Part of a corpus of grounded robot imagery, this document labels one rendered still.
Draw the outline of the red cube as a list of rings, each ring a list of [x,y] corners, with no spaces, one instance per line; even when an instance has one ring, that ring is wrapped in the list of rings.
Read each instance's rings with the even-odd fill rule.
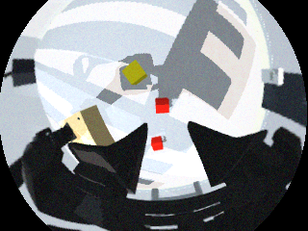
[[[161,97],[161,99],[155,99],[155,115],[164,115],[165,113],[169,113],[168,97]]]
[[[151,147],[153,147],[153,150],[165,149],[163,147],[163,142],[162,142],[161,136],[157,136],[157,138],[151,138],[150,145],[151,145]]]

